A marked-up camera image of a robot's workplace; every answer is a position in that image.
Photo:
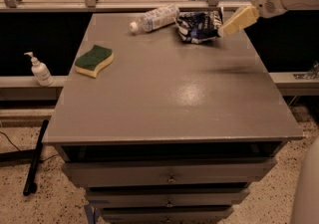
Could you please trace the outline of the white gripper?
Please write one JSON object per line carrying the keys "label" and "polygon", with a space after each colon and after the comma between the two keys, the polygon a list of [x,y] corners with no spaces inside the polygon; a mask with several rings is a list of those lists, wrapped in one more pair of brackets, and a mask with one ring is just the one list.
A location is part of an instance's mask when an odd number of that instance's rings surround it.
{"label": "white gripper", "polygon": [[282,0],[250,0],[251,4],[238,8],[218,29],[220,37],[227,37],[257,22],[259,16],[272,18],[287,12]]}

